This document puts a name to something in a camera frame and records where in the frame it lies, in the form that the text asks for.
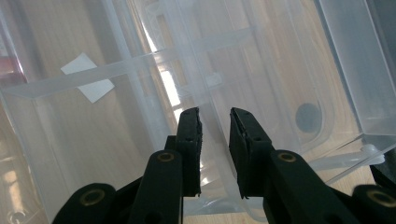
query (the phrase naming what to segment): transparent plastic bin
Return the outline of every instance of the transparent plastic bin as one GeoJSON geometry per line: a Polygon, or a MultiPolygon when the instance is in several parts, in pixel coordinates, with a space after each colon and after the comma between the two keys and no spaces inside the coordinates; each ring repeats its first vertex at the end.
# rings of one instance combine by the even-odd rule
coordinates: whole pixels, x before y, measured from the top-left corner
{"type": "Polygon", "coordinates": [[[363,0],[0,7],[15,68],[0,79],[1,99],[21,144],[0,158],[0,171],[6,195],[14,183],[26,191],[2,204],[10,223],[52,221],[93,182],[134,181],[194,106],[203,193],[185,199],[186,216],[248,211],[265,220],[262,199],[240,199],[228,151],[232,107],[250,111],[275,148],[302,154],[328,183],[396,145],[395,85],[363,0]]]}

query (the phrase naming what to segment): circular hole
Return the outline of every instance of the circular hole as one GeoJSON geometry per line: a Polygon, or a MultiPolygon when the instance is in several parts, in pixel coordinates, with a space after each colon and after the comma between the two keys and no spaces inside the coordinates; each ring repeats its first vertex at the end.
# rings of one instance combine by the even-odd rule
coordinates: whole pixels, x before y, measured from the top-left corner
{"type": "Polygon", "coordinates": [[[300,105],[297,109],[295,119],[297,127],[304,133],[318,133],[320,131],[322,115],[316,105],[300,105]]]}
{"type": "Polygon", "coordinates": [[[339,216],[337,216],[335,214],[326,215],[324,217],[324,220],[327,223],[331,223],[331,224],[342,224],[343,223],[343,220],[339,216]]]}
{"type": "Polygon", "coordinates": [[[26,221],[26,214],[24,212],[12,212],[8,214],[8,222],[10,224],[19,224],[26,221]]]}
{"type": "Polygon", "coordinates": [[[159,212],[150,212],[145,217],[145,222],[147,224],[157,224],[163,220],[163,215],[159,212]]]}
{"type": "Polygon", "coordinates": [[[90,189],[85,192],[79,199],[84,206],[91,206],[101,202],[105,198],[105,192],[102,189],[90,189]]]}
{"type": "Polygon", "coordinates": [[[385,207],[393,208],[396,207],[396,199],[387,193],[379,190],[368,190],[367,196],[376,203],[379,203],[385,207]]]}
{"type": "Polygon", "coordinates": [[[159,161],[172,161],[175,158],[175,156],[172,153],[164,152],[158,155],[157,158],[159,161]]]}
{"type": "Polygon", "coordinates": [[[277,157],[280,158],[282,161],[288,161],[288,162],[294,162],[297,160],[293,155],[291,155],[287,152],[279,153],[279,155],[277,155],[277,157]]]}

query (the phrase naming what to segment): plastic box wall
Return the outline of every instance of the plastic box wall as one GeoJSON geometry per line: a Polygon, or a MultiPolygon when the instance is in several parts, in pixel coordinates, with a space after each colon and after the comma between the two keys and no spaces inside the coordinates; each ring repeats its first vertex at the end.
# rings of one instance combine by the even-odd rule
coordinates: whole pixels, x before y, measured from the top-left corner
{"type": "MultiPolygon", "coordinates": [[[[321,164],[327,181],[391,149],[394,125],[383,123],[395,123],[394,84],[364,1],[317,4],[319,13],[291,0],[2,3],[23,74],[2,82],[2,100],[48,219],[84,185],[118,189],[141,176],[193,106],[204,124],[203,194],[186,200],[186,215],[262,216],[260,200],[238,195],[227,151],[233,106],[252,112],[276,148],[321,164]],[[81,53],[98,67],[63,74],[81,53]],[[104,79],[115,88],[96,103],[77,89],[104,79]],[[378,151],[349,159],[368,144],[378,151]]],[[[35,209],[19,212],[28,220],[35,209]]]]}

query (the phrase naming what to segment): black plastic part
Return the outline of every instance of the black plastic part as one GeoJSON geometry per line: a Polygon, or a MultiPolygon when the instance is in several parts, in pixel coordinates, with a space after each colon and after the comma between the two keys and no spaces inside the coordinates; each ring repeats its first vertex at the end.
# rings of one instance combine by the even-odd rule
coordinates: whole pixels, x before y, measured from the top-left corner
{"type": "Polygon", "coordinates": [[[76,191],[53,224],[114,223],[113,201],[116,191],[108,184],[90,184],[76,191]]]}
{"type": "Polygon", "coordinates": [[[359,223],[300,155],[273,151],[267,170],[292,223],[359,223]]]}
{"type": "Polygon", "coordinates": [[[387,177],[387,175],[390,175],[390,174],[385,175],[380,170],[378,170],[378,168],[375,165],[371,165],[370,170],[373,174],[374,181],[377,185],[379,185],[383,188],[386,188],[386,189],[396,190],[396,184],[387,177]]]}
{"type": "MultiPolygon", "coordinates": [[[[202,123],[198,107],[181,113],[177,127],[175,150],[183,158],[183,195],[194,197],[201,193],[200,156],[202,148],[202,123]]],[[[169,136],[165,148],[173,145],[169,136]]]]}
{"type": "Polygon", "coordinates": [[[262,207],[264,208],[268,223],[291,223],[288,210],[276,191],[264,197],[262,200],[262,207]]]}
{"type": "Polygon", "coordinates": [[[361,223],[396,222],[396,194],[393,191],[374,185],[360,185],[354,189],[352,199],[360,208],[361,223]]]}
{"type": "Polygon", "coordinates": [[[332,193],[337,196],[338,200],[340,200],[347,209],[360,221],[362,222],[364,220],[364,217],[362,216],[361,209],[359,208],[359,205],[356,204],[356,202],[352,199],[351,196],[337,190],[329,187],[329,189],[332,191],[332,193]]]}
{"type": "Polygon", "coordinates": [[[264,196],[265,161],[275,149],[254,116],[243,109],[231,109],[230,152],[237,172],[241,197],[264,196]]]}
{"type": "Polygon", "coordinates": [[[165,150],[166,149],[171,149],[171,150],[176,150],[176,136],[175,135],[169,135],[166,138],[166,143],[165,143],[165,150]]]}
{"type": "Polygon", "coordinates": [[[136,198],[137,190],[140,187],[142,177],[136,179],[134,182],[128,184],[122,189],[117,190],[116,199],[114,202],[115,217],[117,222],[113,223],[126,223],[131,215],[132,205],[136,198]]]}
{"type": "Polygon", "coordinates": [[[162,150],[151,155],[128,223],[182,222],[181,168],[181,155],[174,150],[162,150]]]}

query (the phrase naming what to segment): brass insert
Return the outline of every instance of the brass insert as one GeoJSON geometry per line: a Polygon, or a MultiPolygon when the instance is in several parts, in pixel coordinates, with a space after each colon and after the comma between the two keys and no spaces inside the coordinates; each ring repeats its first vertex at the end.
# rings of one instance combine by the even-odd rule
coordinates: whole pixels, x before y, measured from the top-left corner
{"type": "Polygon", "coordinates": [[[282,161],[287,161],[287,162],[294,162],[294,161],[297,161],[297,159],[295,158],[295,156],[293,156],[292,154],[287,153],[287,152],[279,153],[279,154],[277,155],[277,157],[278,157],[280,160],[282,160],[282,161]]]}
{"type": "Polygon", "coordinates": [[[102,189],[90,189],[79,198],[79,202],[84,206],[91,206],[101,202],[105,198],[105,192],[102,189]]]}
{"type": "Polygon", "coordinates": [[[172,161],[175,158],[174,154],[169,152],[164,152],[158,155],[157,159],[159,161],[172,161]]]}
{"type": "Polygon", "coordinates": [[[381,204],[382,206],[393,208],[396,207],[396,199],[387,193],[381,192],[376,189],[368,190],[367,196],[376,203],[381,204]]]}

